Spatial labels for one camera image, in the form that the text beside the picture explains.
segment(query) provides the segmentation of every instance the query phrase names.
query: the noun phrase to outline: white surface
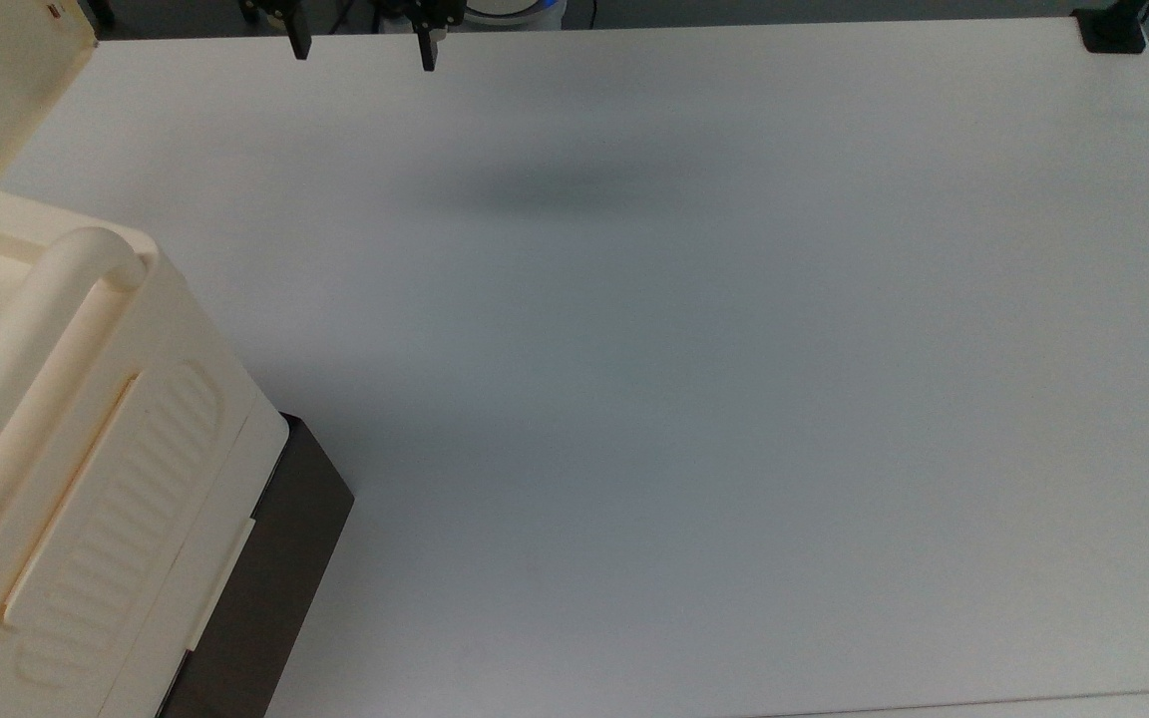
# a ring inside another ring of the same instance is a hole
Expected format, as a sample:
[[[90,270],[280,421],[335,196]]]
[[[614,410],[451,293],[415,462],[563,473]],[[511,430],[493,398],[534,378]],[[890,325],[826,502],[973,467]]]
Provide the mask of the white surface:
[[[355,487],[272,717],[1149,690],[1149,54],[1070,18],[110,41],[3,185]]]
[[[849,716],[853,718],[1149,718],[1149,694],[911,708]],[[819,717],[802,715],[801,718]]]

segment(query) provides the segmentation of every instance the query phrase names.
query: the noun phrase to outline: black panel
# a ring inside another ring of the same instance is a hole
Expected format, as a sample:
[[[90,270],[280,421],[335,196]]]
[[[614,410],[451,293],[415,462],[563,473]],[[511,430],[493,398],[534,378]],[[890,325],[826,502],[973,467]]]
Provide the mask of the black panel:
[[[263,718],[342,531],[352,492],[304,422],[255,505],[255,527],[162,718]]]

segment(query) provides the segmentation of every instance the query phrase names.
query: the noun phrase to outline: cream handle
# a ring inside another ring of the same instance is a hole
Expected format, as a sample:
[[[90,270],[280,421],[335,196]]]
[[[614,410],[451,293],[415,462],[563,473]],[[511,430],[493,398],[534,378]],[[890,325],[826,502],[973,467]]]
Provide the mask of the cream handle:
[[[103,227],[70,231],[44,250],[0,318],[0,433],[92,285],[133,291],[145,275],[126,240]]]

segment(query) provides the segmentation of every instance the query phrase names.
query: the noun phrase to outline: floor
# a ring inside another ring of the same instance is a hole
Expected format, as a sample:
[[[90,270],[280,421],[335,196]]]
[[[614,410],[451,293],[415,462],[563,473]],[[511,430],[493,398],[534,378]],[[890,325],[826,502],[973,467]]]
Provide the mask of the floor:
[[[237,0],[110,0],[114,28],[106,40],[156,37],[233,37],[277,34],[261,23],[249,26]],[[309,28],[327,32],[344,0],[304,0]],[[565,29],[588,28],[596,9],[596,28],[722,26],[722,24],[863,22],[863,20],[1016,18],[1066,15],[1078,6],[1103,6],[1103,0],[569,0]],[[371,6],[357,1],[341,33],[370,31]],[[1146,23],[1149,36],[1149,20]]]

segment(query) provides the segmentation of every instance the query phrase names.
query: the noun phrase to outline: black clamp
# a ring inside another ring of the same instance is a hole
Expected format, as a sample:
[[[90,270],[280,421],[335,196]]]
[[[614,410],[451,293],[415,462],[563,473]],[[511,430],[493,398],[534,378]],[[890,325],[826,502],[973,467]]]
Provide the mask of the black clamp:
[[[1149,14],[1149,0],[1116,0],[1104,10],[1073,10],[1080,38],[1089,53],[1140,55],[1146,49],[1141,23]]]
[[[419,37],[419,61],[425,72],[437,68],[437,44],[448,28],[464,23],[466,0],[379,0],[375,11],[406,17]]]
[[[291,51],[296,60],[309,59],[314,36],[309,33],[309,20],[300,0],[242,0],[242,17],[249,22],[256,8],[264,10],[273,24],[286,28],[286,37],[291,38]]]

